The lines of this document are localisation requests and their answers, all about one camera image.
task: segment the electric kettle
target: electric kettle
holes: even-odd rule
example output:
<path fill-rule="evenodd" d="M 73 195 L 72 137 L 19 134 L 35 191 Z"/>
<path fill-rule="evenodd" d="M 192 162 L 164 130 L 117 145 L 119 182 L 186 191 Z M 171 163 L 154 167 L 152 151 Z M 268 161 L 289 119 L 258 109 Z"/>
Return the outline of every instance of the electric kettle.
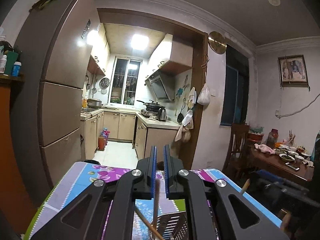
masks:
<path fill-rule="evenodd" d="M 164 107 L 158 110 L 157 118 L 161 122 L 165 122 L 167 120 L 167 111 Z"/>

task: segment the ceiling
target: ceiling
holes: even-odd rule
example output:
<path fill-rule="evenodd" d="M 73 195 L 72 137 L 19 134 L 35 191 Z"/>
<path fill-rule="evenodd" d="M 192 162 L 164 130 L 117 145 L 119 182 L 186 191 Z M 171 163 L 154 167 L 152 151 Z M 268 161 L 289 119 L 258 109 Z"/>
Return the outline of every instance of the ceiling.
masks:
<path fill-rule="evenodd" d="M 128 56 L 149 58 L 165 36 L 165 33 L 162 32 L 129 25 L 104 24 L 104 28 L 110 52 Z M 134 34 L 149 37 L 148 46 L 144 50 L 136 50 L 131 47 L 131 39 Z"/>
<path fill-rule="evenodd" d="M 184 0 L 214 14 L 256 45 L 320 36 L 320 28 L 301 0 Z"/>

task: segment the shelf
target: shelf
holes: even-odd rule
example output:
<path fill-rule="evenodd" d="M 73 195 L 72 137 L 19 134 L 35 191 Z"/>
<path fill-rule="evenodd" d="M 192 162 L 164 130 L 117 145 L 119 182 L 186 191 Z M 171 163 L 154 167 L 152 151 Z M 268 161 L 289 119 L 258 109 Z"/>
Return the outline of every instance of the shelf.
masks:
<path fill-rule="evenodd" d="M 24 82 L 24 76 L 20 75 L 18 77 L 7 76 L 0 74 L 0 83 L 1 84 L 10 84 L 12 81 Z"/>
<path fill-rule="evenodd" d="M 159 68 L 159 71 L 167 74 L 168 76 L 176 76 L 189 69 L 192 69 L 192 67 L 169 60 Z"/>
<path fill-rule="evenodd" d="M 97 74 L 97 75 L 102 75 L 105 76 L 106 74 L 102 71 L 102 69 L 99 67 L 97 62 L 94 60 L 94 58 L 90 55 L 89 63 L 88 63 L 88 68 L 87 70 L 91 74 Z"/>

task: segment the wall outlet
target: wall outlet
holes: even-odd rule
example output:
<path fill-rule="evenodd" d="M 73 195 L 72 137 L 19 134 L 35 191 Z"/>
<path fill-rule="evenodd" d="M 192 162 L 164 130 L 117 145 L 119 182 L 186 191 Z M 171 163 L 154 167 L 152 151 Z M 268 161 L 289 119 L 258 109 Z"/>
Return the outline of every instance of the wall outlet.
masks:
<path fill-rule="evenodd" d="M 212 162 L 207 162 L 207 168 L 210 168 L 212 166 Z"/>
<path fill-rule="evenodd" d="M 216 90 L 213 89 L 213 88 L 210 88 L 210 95 L 213 96 L 213 97 L 215 97 L 216 94 L 217 94 L 217 93 L 216 93 Z"/>

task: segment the range hood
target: range hood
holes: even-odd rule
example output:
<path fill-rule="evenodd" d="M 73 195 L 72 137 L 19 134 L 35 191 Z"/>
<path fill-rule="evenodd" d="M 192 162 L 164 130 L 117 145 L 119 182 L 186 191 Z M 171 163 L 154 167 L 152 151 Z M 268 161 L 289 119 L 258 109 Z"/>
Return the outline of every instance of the range hood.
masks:
<path fill-rule="evenodd" d="M 159 101 L 174 101 L 174 77 L 157 70 L 146 79 L 146 83 L 150 84 Z"/>

